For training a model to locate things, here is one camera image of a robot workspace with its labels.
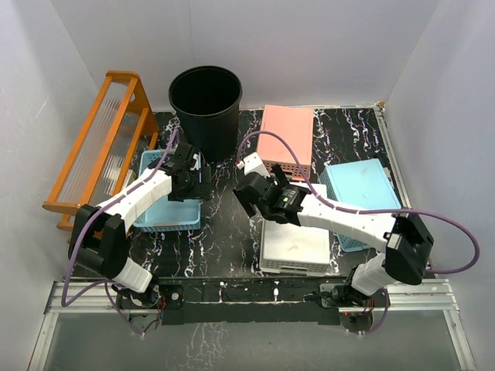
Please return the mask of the pink perforated plastic basket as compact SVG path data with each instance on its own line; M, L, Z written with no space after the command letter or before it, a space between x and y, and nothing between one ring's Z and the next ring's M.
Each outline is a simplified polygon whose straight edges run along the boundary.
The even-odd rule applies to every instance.
M265 105L260 127L261 131L277 134L288 143L307 179L311 174L313 120L314 110L311 108ZM273 173L272 166L278 163L291 179L303 180L292 155L278 139L260 134L256 152L270 173Z

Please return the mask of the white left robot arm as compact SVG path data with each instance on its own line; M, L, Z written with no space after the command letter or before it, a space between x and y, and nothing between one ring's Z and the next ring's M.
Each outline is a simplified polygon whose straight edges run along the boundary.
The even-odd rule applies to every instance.
M159 301L153 274L129 256L128 232L148 209L165 199L183 202L207 199L210 168L202 164L200 150L186 142L147 164L141 175L116 196L76 213L69 247L71 275L77 264L129 290L143 308Z

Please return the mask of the white perforated plastic basket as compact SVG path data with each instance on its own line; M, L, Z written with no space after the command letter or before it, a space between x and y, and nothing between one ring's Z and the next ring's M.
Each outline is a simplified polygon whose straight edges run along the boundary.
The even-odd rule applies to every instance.
M330 266L332 242L328 230L264 220L260 270L265 274L322 277Z

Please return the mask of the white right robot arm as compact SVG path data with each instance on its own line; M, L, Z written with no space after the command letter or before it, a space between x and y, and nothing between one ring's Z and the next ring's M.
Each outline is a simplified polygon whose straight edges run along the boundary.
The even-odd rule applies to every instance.
M240 160L237 167L244 175L234 195L248 216L260 213L278 224L328 230L376 250L376 256L357 265L344 284L320 293L328 305L360 307L389 284L422 283L434 239L419 216L398 210L353 211L346 204L331 203L309 187L291 184L280 165L273 175L263 163Z

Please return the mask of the black plastic bucket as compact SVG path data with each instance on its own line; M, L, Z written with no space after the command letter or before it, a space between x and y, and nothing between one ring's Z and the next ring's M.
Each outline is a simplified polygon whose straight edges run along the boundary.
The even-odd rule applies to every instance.
M220 66L197 66L175 77L168 95L186 140L206 161L232 156L243 95L237 75Z

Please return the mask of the large blue perforated basket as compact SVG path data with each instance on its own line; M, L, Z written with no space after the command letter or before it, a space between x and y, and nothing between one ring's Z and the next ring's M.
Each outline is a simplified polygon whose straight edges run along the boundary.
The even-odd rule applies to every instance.
M327 198L352 208L400 209L388 172L377 158L329 165L319 174Z

